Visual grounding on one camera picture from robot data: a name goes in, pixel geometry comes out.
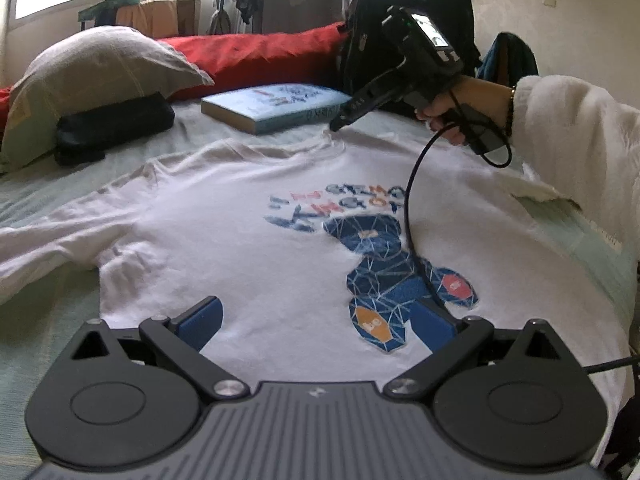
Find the person's right hand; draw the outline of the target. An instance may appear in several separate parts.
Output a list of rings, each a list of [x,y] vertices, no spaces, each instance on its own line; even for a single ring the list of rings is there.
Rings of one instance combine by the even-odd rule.
[[[512,129],[513,90],[502,84],[467,76],[460,77],[448,91],[435,96],[427,107],[417,108],[416,118],[437,132],[445,127],[442,115],[457,104],[474,108],[504,132]]]

